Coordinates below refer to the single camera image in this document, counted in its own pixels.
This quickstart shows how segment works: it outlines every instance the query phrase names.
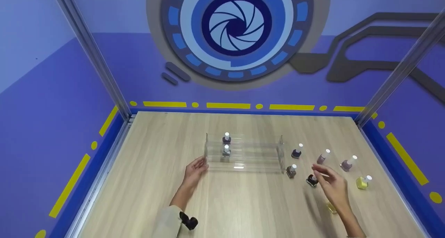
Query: beige sleeve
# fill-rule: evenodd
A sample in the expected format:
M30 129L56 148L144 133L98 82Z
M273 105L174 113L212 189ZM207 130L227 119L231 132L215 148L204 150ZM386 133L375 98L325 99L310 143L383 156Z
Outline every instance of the beige sleeve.
M180 211L181 209L175 205L163 208L157 217L156 226L151 237L176 238L181 227Z

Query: wooden surface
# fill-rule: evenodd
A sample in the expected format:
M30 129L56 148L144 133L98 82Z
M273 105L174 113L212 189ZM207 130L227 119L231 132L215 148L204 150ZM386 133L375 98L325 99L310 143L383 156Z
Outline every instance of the wooden surface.
M297 164L297 175L209 171L186 209L199 225L194 231L182 227L179 237L346 237L321 187L305 182L326 148L332 153L325 165L348 180L351 206L368 237L423 237L351 118L161 112L138 113L81 237L150 237L185 166L203 154L206 132L283 135L285 165ZM295 160L290 153L300 142L303 154ZM339 164L353 154L358 160L346 173ZM367 174L373 176L369 188L357 189L355 179Z

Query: acrylic shelf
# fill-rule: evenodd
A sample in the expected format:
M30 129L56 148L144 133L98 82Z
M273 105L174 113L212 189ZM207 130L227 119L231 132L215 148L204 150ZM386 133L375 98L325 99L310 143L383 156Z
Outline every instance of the acrylic shelf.
M284 173L283 136L275 140L255 140L230 135L230 154L223 156L222 135L205 134L204 155L210 171Z

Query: blue trim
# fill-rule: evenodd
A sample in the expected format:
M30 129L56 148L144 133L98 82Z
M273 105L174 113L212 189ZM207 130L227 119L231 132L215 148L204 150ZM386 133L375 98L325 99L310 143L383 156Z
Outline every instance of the blue trim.
M297 45L297 43L300 40L302 34L303 34L302 30L294 30L294 33L292 33L292 37L289 39L288 44L291 45L291 46Z
M179 49L186 48L186 43L184 42L183 37L180 33L174 33L173 40Z
M165 109L165 108L142 108L131 109L132 114L137 114L138 111L143 112L176 112L176 113L206 113L206 114L262 114L269 116L339 116L355 118L357 113L321 113L308 111L247 111L247 110L221 110L221 109Z
M297 21L306 21L308 9L307 2L300 2L297 4Z
M267 70L266 66L262 65L262 66L259 66L257 68L252 69L251 70L251 75L260 74L260 73L262 73L262 72L264 72L266 70Z
M277 54L273 59L272 59L272 63L274 65L277 65L278 63L280 63L282 60L284 60L286 58L286 56L288 55L288 53L286 53L285 51L281 51L279 54Z
M114 140L118 136L123 123L124 120L122 119L122 117L118 116L110 125L108 133L105 135L102 144L100 145L93 159L89 162L87 169L83 172L80 181L78 181L77 183L76 189L74 190L74 192L71 193L68 201L65 203L65 207L59 214L56 225L51 231L49 238L64 237L66 232L68 232L68 229L70 228L71 223L76 217L76 214L79 211L94 179L96 178L96 175L99 172L99 169L102 166L105 157L110 151Z
M229 72L229 74L227 75L230 78L241 78L244 76L243 72Z
M205 68L205 71L206 71L207 73L211 73L212 75L216 75L216 76L221 75L221 70L212 68L212 67L210 67L210 66L206 67L206 68Z
M369 141L374 146L383 163L388 168L394 181L396 181L402 194L407 199L413 210L416 212L419 220L422 222L427 232L432 238L443 237L445 225L439 216L432 209L429 199L426 199L420 191L418 184L413 181L404 165L397 160L397 154L380 135L377 128L368 121L363 127L363 131Z
M170 6L168 10L168 21L170 25L177 26L179 20L179 9Z
M194 56L194 54L187 54L187 55L186 55L186 58L187 58L187 60L189 60L189 62L190 62L191 64L193 64L193 65L195 65L195 66L199 66L199 65L201 65L201 61L198 60L198 59L196 58L196 56Z

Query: right hand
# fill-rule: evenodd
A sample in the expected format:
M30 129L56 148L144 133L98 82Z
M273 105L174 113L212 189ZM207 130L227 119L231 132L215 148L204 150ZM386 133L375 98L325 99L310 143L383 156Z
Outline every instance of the right hand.
M337 211L351 209L348 198L348 182L337 172L327 166L313 164L314 175L321 185L327 199L334 205Z
M196 158L187 165L182 186L194 189L207 168L209 168L209 165L204 156Z

